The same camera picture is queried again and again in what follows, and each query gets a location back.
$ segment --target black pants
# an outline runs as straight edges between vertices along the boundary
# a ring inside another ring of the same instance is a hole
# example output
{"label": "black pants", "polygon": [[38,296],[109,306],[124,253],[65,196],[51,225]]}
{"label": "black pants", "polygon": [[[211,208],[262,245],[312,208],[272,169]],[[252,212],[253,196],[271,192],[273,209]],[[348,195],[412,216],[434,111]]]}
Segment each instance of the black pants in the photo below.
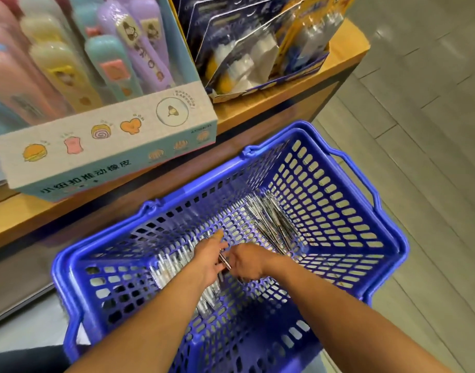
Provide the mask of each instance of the black pants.
{"label": "black pants", "polygon": [[69,366],[63,346],[0,353],[0,373],[63,373]]}

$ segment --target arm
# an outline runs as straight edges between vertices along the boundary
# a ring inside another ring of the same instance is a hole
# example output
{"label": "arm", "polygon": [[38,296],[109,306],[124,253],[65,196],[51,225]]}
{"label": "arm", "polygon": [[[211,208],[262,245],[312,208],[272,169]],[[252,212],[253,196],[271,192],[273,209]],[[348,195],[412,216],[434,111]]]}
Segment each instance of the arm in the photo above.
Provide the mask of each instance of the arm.
{"label": "arm", "polygon": [[223,232],[201,241],[194,258],[137,314],[73,364],[67,373],[166,373],[203,290],[224,267]]}
{"label": "arm", "polygon": [[381,314],[289,257],[240,244],[229,263],[235,276],[277,280],[343,373],[451,373]]}

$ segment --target floor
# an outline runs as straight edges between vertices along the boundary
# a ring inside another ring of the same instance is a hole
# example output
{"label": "floor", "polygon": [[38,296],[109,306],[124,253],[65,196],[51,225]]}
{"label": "floor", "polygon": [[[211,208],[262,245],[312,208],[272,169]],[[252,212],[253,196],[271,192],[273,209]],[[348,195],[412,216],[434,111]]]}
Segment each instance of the floor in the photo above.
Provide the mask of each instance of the floor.
{"label": "floor", "polygon": [[411,245],[373,307],[475,373],[475,0],[356,0],[348,16],[371,50],[315,126]]}

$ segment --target hand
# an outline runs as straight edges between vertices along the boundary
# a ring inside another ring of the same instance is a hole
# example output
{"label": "hand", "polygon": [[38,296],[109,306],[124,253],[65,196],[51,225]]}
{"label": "hand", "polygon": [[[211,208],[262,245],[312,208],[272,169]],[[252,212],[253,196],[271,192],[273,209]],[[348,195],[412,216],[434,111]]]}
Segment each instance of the hand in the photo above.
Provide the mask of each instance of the hand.
{"label": "hand", "polygon": [[271,276],[274,264],[281,257],[260,245],[241,243],[232,246],[228,253],[228,261],[232,267],[230,274],[246,280]]}
{"label": "hand", "polygon": [[204,287],[208,287],[216,280],[216,275],[222,271],[225,266],[218,262],[218,253],[220,250],[226,249],[229,245],[227,242],[221,242],[223,238],[223,230],[218,230],[210,238],[201,240],[194,249],[194,262],[198,266],[198,270],[203,273]]}

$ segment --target blue plastic shopping basket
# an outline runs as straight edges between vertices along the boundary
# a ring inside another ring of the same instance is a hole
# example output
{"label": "blue plastic shopping basket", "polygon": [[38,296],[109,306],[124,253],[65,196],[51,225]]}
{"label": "blue plastic shopping basket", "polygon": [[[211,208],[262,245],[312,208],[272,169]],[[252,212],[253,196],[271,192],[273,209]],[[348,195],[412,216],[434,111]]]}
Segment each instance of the blue plastic shopping basket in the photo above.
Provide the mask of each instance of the blue plastic shopping basket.
{"label": "blue plastic shopping basket", "polygon": [[[373,207],[331,155],[367,187]],[[267,247],[238,204],[256,190],[275,194],[301,233],[293,249],[300,264],[365,303],[408,255],[406,238],[367,178],[312,125],[296,122],[56,257],[53,279],[70,316],[69,359],[80,357],[80,324],[94,345],[156,295],[149,266],[161,250],[171,254],[187,238],[218,228],[231,245]],[[226,280],[214,314],[191,320],[171,371],[297,372],[319,353],[318,339],[277,282]]]}

